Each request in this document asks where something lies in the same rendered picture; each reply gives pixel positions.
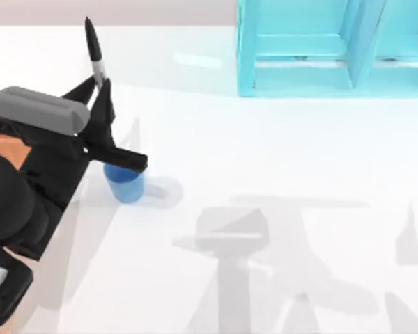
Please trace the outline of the light blue rack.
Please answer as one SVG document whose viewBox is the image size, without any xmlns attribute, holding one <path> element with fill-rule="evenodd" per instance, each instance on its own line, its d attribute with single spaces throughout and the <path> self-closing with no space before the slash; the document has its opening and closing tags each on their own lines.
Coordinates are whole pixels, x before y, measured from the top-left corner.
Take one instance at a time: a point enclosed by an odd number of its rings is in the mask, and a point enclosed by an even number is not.
<svg viewBox="0 0 418 334">
<path fill-rule="evenodd" d="M 236 0 L 242 97 L 418 98 L 418 0 Z"/>
</svg>

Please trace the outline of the black marker pen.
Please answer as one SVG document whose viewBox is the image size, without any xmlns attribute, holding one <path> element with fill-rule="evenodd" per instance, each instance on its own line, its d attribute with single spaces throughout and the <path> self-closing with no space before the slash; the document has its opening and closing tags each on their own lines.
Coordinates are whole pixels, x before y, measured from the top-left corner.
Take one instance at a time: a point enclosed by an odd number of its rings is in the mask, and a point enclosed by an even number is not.
<svg viewBox="0 0 418 334">
<path fill-rule="evenodd" d="M 86 33 L 86 43 L 88 48 L 88 55 L 91 61 L 93 76 L 98 90 L 101 89 L 107 76 L 105 74 L 105 65 L 102 57 L 102 50 L 98 40 L 95 27 L 88 16 L 84 20 L 84 28 Z"/>
</svg>

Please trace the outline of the blue cup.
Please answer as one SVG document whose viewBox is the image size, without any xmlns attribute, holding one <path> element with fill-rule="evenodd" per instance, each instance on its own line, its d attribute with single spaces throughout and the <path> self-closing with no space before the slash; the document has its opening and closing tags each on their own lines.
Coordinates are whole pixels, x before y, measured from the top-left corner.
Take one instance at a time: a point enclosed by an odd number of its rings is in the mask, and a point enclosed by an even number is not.
<svg viewBox="0 0 418 334">
<path fill-rule="evenodd" d="M 138 201 L 144 193 L 144 174 L 133 170 L 105 164 L 105 179 L 117 201 L 131 204 Z"/>
</svg>

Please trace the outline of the pale grey rounded box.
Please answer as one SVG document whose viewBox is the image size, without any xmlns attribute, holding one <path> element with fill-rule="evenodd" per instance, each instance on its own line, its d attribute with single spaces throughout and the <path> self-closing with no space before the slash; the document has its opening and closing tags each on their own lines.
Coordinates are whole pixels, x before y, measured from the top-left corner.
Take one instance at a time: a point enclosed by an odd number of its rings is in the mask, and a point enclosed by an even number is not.
<svg viewBox="0 0 418 334">
<path fill-rule="evenodd" d="M 10 86 L 0 90 L 0 116 L 59 134 L 74 136 L 87 125 L 87 106 L 63 97 Z"/>
</svg>

